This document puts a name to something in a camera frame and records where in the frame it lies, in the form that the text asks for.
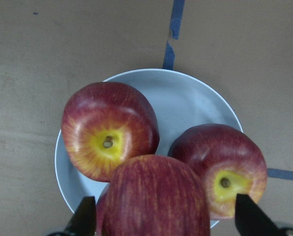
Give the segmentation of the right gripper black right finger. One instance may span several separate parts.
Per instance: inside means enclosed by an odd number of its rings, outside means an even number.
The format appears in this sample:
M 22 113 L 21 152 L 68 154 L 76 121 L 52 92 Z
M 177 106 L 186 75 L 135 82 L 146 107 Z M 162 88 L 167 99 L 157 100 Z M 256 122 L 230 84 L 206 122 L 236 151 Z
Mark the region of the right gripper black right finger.
M 293 236 L 293 227 L 278 227 L 247 194 L 237 194 L 235 227 L 241 236 Z

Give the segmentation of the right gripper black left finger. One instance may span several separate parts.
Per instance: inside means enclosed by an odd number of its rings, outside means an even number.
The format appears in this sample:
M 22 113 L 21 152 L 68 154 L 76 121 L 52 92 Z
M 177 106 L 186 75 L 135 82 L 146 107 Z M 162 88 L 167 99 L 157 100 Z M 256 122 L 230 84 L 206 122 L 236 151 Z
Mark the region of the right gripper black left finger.
M 84 197 L 64 229 L 64 236 L 94 236 L 96 226 L 95 197 Z

